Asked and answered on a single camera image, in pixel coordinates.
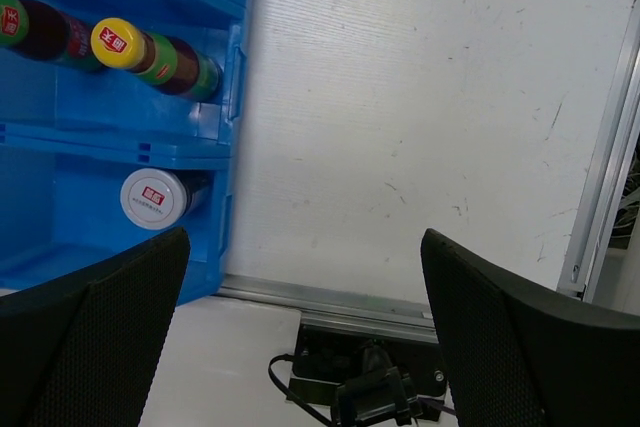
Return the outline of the white-lid dark spice jar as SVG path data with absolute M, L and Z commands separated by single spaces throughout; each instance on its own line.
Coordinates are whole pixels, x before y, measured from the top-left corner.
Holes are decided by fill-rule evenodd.
M 142 168 L 124 180 L 120 204 L 136 226 L 162 230 L 198 209 L 211 187 L 204 171 Z

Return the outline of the aluminium frame rail front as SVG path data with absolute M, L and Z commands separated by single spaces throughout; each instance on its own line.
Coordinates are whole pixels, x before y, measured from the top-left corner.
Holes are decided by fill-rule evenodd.
M 319 329 L 437 342 L 431 312 L 425 304 L 231 274 L 218 295 L 298 310 L 303 325 Z

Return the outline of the blue front storage bin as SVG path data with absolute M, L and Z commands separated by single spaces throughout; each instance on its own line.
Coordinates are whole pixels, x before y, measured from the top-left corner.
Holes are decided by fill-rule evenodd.
M 231 237 L 231 158 L 177 158 L 12 135 L 1 130 L 1 286 L 22 290 L 111 257 L 151 237 L 120 204 L 143 167 L 206 173 L 204 202 L 178 220 L 191 253 L 179 300 L 218 291 Z

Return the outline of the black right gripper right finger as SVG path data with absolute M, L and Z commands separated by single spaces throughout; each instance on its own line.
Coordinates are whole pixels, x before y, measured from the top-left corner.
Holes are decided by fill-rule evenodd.
M 459 425 L 638 425 L 638 316 L 550 290 L 434 229 L 420 255 Z

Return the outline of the aluminium frame rail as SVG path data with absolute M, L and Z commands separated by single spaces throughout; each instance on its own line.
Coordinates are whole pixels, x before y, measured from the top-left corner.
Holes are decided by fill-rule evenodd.
M 218 295 L 298 310 L 303 325 L 319 329 L 437 342 L 431 312 L 425 304 L 231 274 Z
M 639 0 L 633 0 L 557 291 L 591 303 L 639 135 Z

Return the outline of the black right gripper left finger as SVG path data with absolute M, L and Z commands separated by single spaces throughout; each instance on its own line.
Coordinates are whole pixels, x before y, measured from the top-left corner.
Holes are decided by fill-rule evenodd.
M 172 228 L 2 296 L 2 425 L 138 425 L 189 255 Z

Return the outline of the blue middle storage bin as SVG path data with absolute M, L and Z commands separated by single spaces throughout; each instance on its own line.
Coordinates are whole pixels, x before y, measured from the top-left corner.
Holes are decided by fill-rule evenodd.
M 223 83 L 205 103 L 165 95 L 123 71 L 89 74 L 1 52 L 1 130 L 35 139 L 179 158 L 228 158 L 236 148 L 250 11 L 221 28 L 120 17 L 212 57 Z

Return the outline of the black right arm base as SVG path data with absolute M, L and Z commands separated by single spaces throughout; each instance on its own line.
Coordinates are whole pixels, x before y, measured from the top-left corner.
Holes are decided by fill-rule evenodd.
M 322 426 L 437 423 L 448 376 L 439 347 L 302 325 L 268 364 L 273 385 Z

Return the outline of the aluminium frame rail right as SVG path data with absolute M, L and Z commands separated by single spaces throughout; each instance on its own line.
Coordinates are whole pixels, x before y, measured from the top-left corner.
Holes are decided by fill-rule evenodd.
M 633 0 L 557 291 L 591 303 L 639 135 L 639 0 Z

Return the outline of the yellow-cap sauce bottle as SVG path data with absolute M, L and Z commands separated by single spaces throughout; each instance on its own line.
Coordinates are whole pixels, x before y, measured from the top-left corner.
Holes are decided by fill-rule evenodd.
M 37 0 L 1 0 L 1 47 L 21 57 L 83 72 L 104 65 L 91 48 L 93 27 Z
M 126 71 L 165 95 L 204 102 L 222 85 L 222 70 L 210 57 L 179 38 L 142 30 L 122 18 L 98 22 L 91 49 L 103 65 Z

